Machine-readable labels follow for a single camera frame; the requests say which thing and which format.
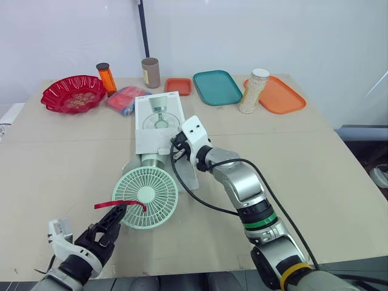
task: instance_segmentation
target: white box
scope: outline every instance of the white box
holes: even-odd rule
[[[168,155],[185,120],[178,91],[136,97],[135,120],[136,154]]]

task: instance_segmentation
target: brown cylinder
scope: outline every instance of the brown cylinder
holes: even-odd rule
[[[99,76],[101,77],[102,83],[108,92],[108,97],[110,97],[117,91],[117,88],[112,73],[110,72],[109,64],[106,62],[101,62],[96,65],[96,68],[98,70]]]
[[[156,58],[145,58],[141,61],[143,79],[148,88],[160,86],[159,61]]]

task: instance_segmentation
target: small orange tray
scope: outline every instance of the small orange tray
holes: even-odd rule
[[[178,91],[180,96],[190,95],[192,92],[192,80],[187,78],[170,78],[164,84],[165,92]]]
[[[245,80],[245,88],[248,82],[248,79]],[[264,90],[260,94],[259,102],[265,109],[275,114],[298,111],[306,106],[306,100],[274,76],[269,77]]]

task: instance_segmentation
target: table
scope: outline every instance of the table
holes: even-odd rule
[[[303,95],[290,76],[278,77]],[[245,78],[234,77],[239,86]],[[141,79],[116,83],[142,87]],[[30,98],[0,143],[0,281],[40,279],[33,269],[44,270],[52,255],[47,222],[68,217],[77,237],[100,220],[107,210],[93,205],[111,198],[121,167],[135,152],[134,116],[103,105],[75,116],[49,112],[39,103],[48,84]],[[309,102],[288,115],[262,107],[243,115],[235,105],[205,105],[196,92],[181,101],[185,117],[197,114],[214,146],[237,151],[261,169],[318,262],[388,254],[387,201]],[[198,173],[198,179],[200,198],[233,209],[212,175]],[[101,278],[254,269],[251,248],[238,218],[181,193],[163,225],[121,228]]]

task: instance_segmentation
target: green ring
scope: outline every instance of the green ring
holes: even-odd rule
[[[257,222],[253,222],[253,223],[243,223],[243,226],[246,229],[255,229],[257,227],[266,226],[267,224],[270,224],[272,221],[274,221],[276,219],[276,217],[277,217],[276,213],[273,212],[270,216],[268,216],[267,218],[265,218],[263,220],[259,220]]]

